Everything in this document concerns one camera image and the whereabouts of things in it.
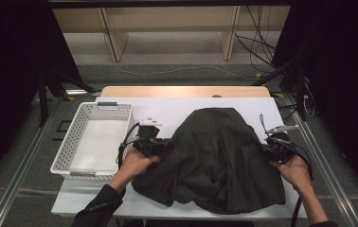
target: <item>desk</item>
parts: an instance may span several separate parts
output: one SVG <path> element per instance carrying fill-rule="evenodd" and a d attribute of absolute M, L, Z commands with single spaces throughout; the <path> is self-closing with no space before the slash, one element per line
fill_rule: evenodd
<path fill-rule="evenodd" d="M 213 98 L 211 94 L 223 97 Z M 245 121 L 255 129 L 261 142 L 264 142 L 263 139 L 266 136 L 260 124 L 260 114 L 265 116 L 264 123 L 267 128 L 271 129 L 282 125 L 277 105 L 269 97 L 264 87 L 106 87 L 102 91 L 101 97 L 111 97 L 113 101 L 132 103 L 135 120 L 147 117 L 148 114 L 161 120 L 163 126 L 158 136 L 166 138 L 171 137 L 178 124 L 189 113 L 204 107 L 234 107 L 243 115 Z M 177 122 L 172 120 L 172 113 L 174 113 L 174 118 L 178 119 Z M 106 183 L 108 181 L 65 179 L 52 208 L 52 213 L 64 217 L 73 217 L 97 195 Z M 187 204 L 175 202 L 172 207 L 166 207 L 139 195 L 129 184 L 123 198 L 123 204 L 116 210 L 114 217 L 217 220 L 290 219 L 298 195 L 292 186 L 285 181 L 284 186 L 287 201 L 285 205 L 273 205 L 248 214 L 225 216 L 209 213 L 196 206 L 194 202 Z M 299 212 L 299 217 L 306 217 L 303 207 Z"/>

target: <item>black stand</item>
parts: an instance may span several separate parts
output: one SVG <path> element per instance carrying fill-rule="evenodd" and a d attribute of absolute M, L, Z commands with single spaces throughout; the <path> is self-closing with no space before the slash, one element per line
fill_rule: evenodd
<path fill-rule="evenodd" d="M 69 82 L 79 88 L 82 88 L 88 93 L 100 92 L 100 89 L 94 89 L 81 81 L 72 79 L 61 71 L 56 69 L 46 69 L 41 72 L 38 77 L 38 94 L 40 97 L 41 107 L 41 122 L 40 127 L 48 119 L 48 105 L 46 100 L 46 87 L 51 91 L 55 97 L 61 97 L 66 94 L 66 90 L 62 86 L 62 81 Z"/>
<path fill-rule="evenodd" d="M 285 76 L 280 84 L 280 89 L 282 91 L 290 91 L 293 85 L 297 83 L 296 110 L 303 121 L 306 121 L 303 108 L 303 98 L 306 95 L 303 61 L 306 60 L 309 51 L 312 52 L 315 46 L 319 46 L 320 40 L 327 34 L 326 30 L 329 29 L 327 18 L 328 15 L 331 15 L 334 12 L 336 6 L 337 1 L 326 0 L 307 28 L 299 48 L 296 50 L 293 57 L 274 72 L 253 84 L 253 86 L 261 86 L 281 74 L 284 74 Z"/>

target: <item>human arm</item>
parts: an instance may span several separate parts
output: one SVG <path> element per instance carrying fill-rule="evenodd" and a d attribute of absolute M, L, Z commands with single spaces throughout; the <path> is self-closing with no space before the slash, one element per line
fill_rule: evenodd
<path fill-rule="evenodd" d="M 123 191 L 126 185 L 135 176 L 145 173 L 150 164 L 158 162 L 160 162 L 159 157 L 145 157 L 131 147 L 115 177 L 101 188 L 85 209 L 76 215 L 72 227 L 107 226 L 112 214 L 123 203 Z"/>
<path fill-rule="evenodd" d="M 336 223 L 329 221 L 320 201 L 315 195 L 308 167 L 300 157 L 295 155 L 286 164 L 274 161 L 270 164 L 276 167 L 282 177 L 294 186 L 303 202 L 311 226 L 337 226 Z"/>

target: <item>white basket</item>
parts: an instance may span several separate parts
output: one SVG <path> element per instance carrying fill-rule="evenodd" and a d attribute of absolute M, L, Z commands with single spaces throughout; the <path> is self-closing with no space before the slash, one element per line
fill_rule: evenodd
<path fill-rule="evenodd" d="M 65 178 L 112 179 L 120 143 L 134 124 L 131 104 L 83 102 L 50 168 Z"/>

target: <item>human hand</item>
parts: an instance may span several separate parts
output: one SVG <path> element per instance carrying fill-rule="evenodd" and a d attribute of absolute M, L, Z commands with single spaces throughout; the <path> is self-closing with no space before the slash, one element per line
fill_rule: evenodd
<path fill-rule="evenodd" d="M 294 157 L 286 164 L 271 161 L 270 165 L 276 167 L 282 177 L 288 183 L 293 185 L 297 191 L 306 186 L 312 186 L 312 182 L 309 176 L 309 169 L 306 163 L 299 156 L 294 155 Z"/>
<path fill-rule="evenodd" d="M 161 159 L 156 155 L 146 157 L 136 148 L 130 147 L 122 167 L 111 180 L 110 186 L 120 193 L 135 176 L 145 173 L 150 164 L 159 163 L 160 161 Z"/>

